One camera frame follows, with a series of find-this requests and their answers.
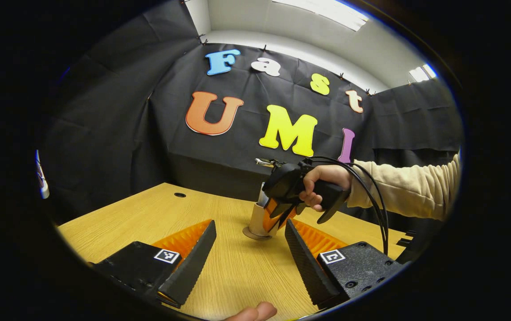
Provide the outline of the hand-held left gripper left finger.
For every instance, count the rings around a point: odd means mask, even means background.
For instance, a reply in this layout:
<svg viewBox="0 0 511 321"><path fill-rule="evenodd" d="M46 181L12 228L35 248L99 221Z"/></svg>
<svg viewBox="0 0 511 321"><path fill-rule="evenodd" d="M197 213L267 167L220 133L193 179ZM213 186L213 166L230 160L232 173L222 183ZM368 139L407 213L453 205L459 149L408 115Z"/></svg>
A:
<svg viewBox="0 0 511 321"><path fill-rule="evenodd" d="M217 237L215 221L193 224L152 245L133 241L91 267L145 301L185 304Z"/></svg>

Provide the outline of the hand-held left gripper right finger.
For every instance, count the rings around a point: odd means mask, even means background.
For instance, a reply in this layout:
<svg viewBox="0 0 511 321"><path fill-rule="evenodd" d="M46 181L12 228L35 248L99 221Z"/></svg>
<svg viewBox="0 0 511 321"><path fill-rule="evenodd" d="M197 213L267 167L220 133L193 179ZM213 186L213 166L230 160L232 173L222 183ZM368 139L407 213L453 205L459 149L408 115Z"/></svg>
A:
<svg viewBox="0 0 511 321"><path fill-rule="evenodd" d="M404 268L367 242L346 244L293 219L286 222L285 237L312 304L319 309L355 300Z"/></svg>

